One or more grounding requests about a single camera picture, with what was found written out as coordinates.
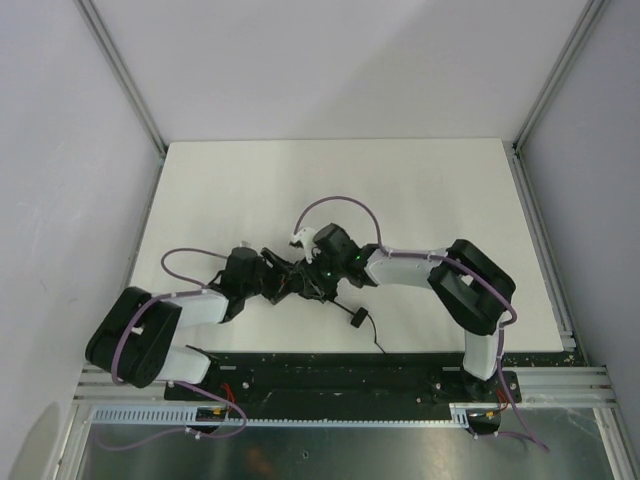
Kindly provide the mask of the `black folding umbrella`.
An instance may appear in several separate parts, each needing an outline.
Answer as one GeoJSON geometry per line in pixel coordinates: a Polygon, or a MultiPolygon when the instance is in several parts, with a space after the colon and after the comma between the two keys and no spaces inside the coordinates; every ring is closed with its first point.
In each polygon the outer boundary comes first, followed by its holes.
{"type": "Polygon", "coordinates": [[[291,267],[282,286],[286,287],[290,293],[295,293],[304,299],[320,303],[329,302],[340,308],[350,315],[350,325],[354,328],[360,328],[365,321],[368,321],[373,330],[374,345],[386,355],[387,352],[379,343],[377,325],[370,312],[364,307],[352,310],[337,301],[338,286],[341,280],[347,280],[358,289],[376,287],[364,269],[357,265],[360,260],[359,254],[356,255],[355,262],[351,263],[321,259],[320,257],[311,263],[301,260],[291,267]]]}

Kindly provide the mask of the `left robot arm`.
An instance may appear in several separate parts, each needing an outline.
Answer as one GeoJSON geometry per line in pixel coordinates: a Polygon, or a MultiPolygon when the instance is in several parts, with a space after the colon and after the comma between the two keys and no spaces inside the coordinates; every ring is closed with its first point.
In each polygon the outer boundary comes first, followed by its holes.
{"type": "Polygon", "coordinates": [[[295,266],[268,249],[236,247],[208,283],[193,279],[188,291],[152,294],[129,286],[117,298],[85,348],[90,364],[116,384],[145,388],[155,381],[201,383],[213,364],[210,355],[173,344],[181,329],[229,322],[248,299],[272,303],[284,298],[295,266]]]}

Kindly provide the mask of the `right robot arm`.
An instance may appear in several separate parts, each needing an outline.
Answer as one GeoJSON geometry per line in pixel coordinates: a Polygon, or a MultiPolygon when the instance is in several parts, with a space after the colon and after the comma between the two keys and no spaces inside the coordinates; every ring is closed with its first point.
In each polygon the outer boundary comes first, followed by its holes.
{"type": "Polygon", "coordinates": [[[345,280],[355,288],[399,285],[432,291],[464,330],[463,377],[489,383],[499,378],[506,326],[517,319],[513,279],[468,240],[439,250],[392,250],[358,246],[336,224],[302,228],[290,244],[304,252],[304,294],[327,300],[345,280]]]}

